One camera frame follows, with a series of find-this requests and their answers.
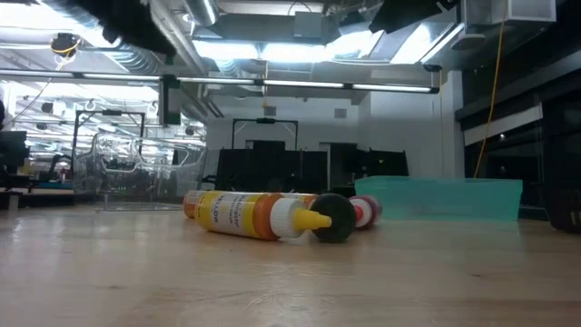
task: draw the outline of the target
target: yellow bottle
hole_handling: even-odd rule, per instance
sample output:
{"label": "yellow bottle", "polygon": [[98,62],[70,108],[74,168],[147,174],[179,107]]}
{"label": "yellow bottle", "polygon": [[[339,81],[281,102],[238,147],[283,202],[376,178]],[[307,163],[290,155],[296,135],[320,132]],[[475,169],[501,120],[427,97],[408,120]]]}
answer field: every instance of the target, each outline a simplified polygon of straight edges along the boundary
{"label": "yellow bottle", "polygon": [[317,210],[311,211],[306,198],[286,195],[189,191],[183,199],[183,212],[208,231],[270,241],[312,230],[323,242],[340,243],[353,232],[356,215],[342,196],[325,194],[318,198],[321,205]]}

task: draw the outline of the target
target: table surface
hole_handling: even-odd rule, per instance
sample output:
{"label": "table surface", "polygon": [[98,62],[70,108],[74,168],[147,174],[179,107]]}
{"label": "table surface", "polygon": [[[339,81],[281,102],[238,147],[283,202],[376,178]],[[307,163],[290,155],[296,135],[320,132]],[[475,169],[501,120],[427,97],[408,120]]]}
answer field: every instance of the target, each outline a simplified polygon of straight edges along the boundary
{"label": "table surface", "polygon": [[3,327],[581,323],[581,237],[548,223],[384,221],[321,244],[207,233],[177,212],[6,215]]}

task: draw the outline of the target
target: bottle label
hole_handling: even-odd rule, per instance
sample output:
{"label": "bottle label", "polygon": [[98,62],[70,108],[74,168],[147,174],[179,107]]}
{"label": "bottle label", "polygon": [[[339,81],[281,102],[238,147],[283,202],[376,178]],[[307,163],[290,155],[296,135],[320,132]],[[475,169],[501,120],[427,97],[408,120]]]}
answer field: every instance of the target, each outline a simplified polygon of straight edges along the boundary
{"label": "bottle label", "polygon": [[205,193],[198,205],[202,226],[215,232],[259,238],[252,224],[254,204],[260,194]]}

